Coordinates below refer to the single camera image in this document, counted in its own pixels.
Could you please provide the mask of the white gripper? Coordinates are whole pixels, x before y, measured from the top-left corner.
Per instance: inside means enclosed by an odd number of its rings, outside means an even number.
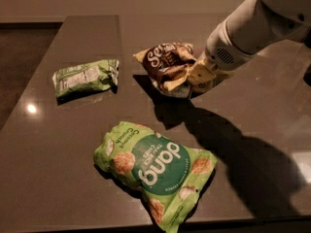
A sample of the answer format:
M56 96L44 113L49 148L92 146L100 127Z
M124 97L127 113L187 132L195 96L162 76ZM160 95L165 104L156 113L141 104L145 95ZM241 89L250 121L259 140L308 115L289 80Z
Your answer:
M215 65L206 61L198 61L191 68L188 82L195 93L205 93L226 79L234 76L233 70L250 61L252 54L248 54L236 47L230 40L226 23L220 23L206 41L206 55L210 55L219 69L213 70Z

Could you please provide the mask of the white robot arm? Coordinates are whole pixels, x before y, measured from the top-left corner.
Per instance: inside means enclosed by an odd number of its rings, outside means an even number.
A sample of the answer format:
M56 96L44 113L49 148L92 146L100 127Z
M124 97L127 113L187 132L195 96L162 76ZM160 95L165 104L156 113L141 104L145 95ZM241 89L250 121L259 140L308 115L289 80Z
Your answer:
M188 83L205 93L268 46L310 35L311 0L245 0L209 35Z

